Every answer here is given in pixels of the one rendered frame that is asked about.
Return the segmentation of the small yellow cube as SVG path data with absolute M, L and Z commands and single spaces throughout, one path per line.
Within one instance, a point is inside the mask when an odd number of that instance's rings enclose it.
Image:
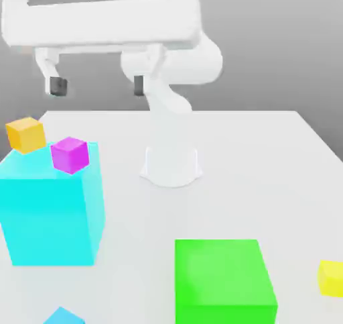
M 321 295 L 343 298 L 343 262 L 321 260 L 318 286 Z

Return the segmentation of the small orange cube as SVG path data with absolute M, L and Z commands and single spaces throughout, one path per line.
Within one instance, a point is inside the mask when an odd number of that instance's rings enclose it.
M 28 154 L 46 146 L 43 124 L 32 117 L 6 123 L 5 128 L 11 148 L 22 154 Z

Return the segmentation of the small light blue cube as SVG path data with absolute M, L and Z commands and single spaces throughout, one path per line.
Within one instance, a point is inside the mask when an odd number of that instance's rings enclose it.
M 69 310 L 59 307 L 56 309 L 43 324 L 86 324 L 85 320 L 70 312 Z

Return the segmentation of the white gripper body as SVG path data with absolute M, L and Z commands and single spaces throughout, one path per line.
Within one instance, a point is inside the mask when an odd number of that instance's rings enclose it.
M 195 47 L 200 0 L 3 0 L 1 33 L 23 53 L 85 54 Z

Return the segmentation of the large cyan box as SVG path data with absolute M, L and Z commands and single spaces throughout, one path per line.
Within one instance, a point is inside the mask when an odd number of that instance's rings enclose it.
M 0 226 L 14 266 L 92 266 L 105 227 L 99 148 L 75 174 L 53 167 L 50 148 L 0 162 Z

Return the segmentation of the large green box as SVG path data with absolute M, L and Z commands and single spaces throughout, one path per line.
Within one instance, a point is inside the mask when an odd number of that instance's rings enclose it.
M 177 239 L 176 324 L 276 324 L 278 302 L 255 239 Z

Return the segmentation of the small magenta cube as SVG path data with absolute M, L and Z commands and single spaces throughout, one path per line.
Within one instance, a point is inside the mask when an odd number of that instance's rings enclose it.
M 50 146 L 55 169 L 74 174 L 89 165 L 88 144 L 72 137 L 64 138 Z

